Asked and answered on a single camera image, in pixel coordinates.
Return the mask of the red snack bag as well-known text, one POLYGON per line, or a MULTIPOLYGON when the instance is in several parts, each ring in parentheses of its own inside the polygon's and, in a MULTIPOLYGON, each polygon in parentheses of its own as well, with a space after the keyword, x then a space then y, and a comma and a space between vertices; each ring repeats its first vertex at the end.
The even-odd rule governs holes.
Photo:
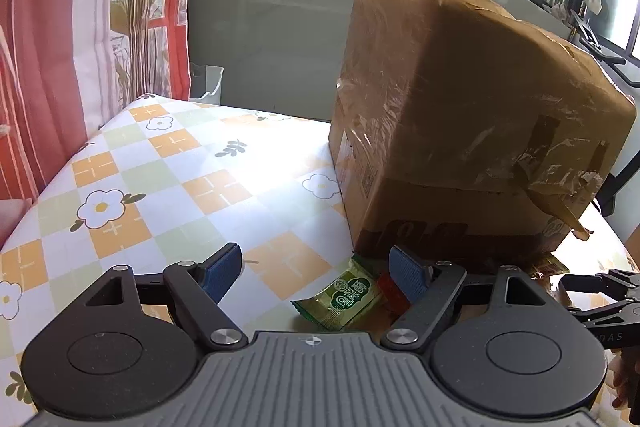
POLYGON ((387 271, 378 277, 376 283, 381 291, 383 308, 393 321, 399 319, 410 308, 409 300, 387 271))

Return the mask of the yellow chip bag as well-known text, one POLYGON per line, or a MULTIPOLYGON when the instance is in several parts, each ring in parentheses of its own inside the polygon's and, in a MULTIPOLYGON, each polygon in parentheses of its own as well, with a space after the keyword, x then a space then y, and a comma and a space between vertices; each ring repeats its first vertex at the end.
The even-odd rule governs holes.
POLYGON ((568 272, 570 272, 570 269, 552 253, 541 253, 534 256, 530 260, 528 268, 528 273, 539 280, 568 272))

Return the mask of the black exercise bike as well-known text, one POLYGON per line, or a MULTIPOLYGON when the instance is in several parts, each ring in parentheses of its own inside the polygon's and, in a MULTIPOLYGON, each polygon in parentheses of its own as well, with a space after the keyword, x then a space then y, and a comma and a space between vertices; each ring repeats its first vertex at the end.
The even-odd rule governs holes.
MULTIPOLYGON (((620 77, 620 79, 623 80, 623 83, 625 83, 627 87, 638 89, 638 81, 631 80, 623 72, 622 66, 627 64, 626 58, 613 54, 607 54, 604 50, 604 47, 601 46, 601 43, 599 42, 596 34, 593 32, 585 19, 579 14, 579 12, 575 11, 573 8, 570 8, 568 12, 570 13, 570 19, 573 23, 574 33, 578 35, 578 41, 586 48, 591 56, 595 58, 600 64, 604 64, 608 66, 609 69, 612 69, 612 71, 615 72, 615 75, 617 77, 620 77)), ((616 196, 639 171, 639 155, 640 152, 635 153, 634 157, 627 162, 625 167, 620 170, 619 173, 610 173, 606 177, 602 187, 600 188, 600 191, 596 196, 597 206, 603 217, 612 216, 616 207, 616 196)))

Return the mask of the small green candy packet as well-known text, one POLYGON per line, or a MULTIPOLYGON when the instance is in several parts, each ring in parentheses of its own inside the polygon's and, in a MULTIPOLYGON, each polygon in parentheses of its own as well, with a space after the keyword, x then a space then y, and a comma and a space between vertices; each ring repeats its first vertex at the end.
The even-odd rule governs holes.
POLYGON ((329 332, 341 332, 362 319, 383 297, 375 277, 354 258, 347 268, 318 294, 292 300, 291 305, 311 323, 329 332))

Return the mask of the checkered floral tablecloth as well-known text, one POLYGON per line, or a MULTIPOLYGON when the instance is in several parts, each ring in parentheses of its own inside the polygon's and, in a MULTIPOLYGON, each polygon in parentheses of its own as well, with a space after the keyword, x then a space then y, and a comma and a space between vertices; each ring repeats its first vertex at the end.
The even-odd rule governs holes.
MULTIPOLYGON (((1 421, 34 415, 18 362, 101 270, 150 273, 238 243, 245 267, 222 307, 247 329, 303 329, 291 301, 356 255, 322 122, 150 95, 55 176, 1 251, 1 421)), ((552 254, 576 273, 634 260, 599 211, 552 254)))

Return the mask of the taped brown cardboard box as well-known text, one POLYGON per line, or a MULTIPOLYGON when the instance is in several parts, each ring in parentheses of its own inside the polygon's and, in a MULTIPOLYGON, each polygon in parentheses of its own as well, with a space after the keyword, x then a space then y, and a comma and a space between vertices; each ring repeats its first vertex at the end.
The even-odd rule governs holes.
POLYGON ((515 263, 585 241, 636 116, 587 52, 492 0, 354 0, 329 134, 352 245, 515 263))

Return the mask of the white plastic bin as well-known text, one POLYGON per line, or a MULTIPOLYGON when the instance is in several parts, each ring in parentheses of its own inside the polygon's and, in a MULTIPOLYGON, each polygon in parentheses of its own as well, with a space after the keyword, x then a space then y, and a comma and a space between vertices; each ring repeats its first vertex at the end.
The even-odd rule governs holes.
POLYGON ((196 103, 220 105, 223 75, 223 67, 191 64, 190 100, 196 103))

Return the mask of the red floral curtain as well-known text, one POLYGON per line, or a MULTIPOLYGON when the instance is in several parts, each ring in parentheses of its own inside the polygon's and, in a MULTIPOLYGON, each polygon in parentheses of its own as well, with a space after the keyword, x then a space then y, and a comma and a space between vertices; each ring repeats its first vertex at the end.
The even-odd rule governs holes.
POLYGON ((188 0, 1 0, 1 233, 142 96, 191 91, 188 0))

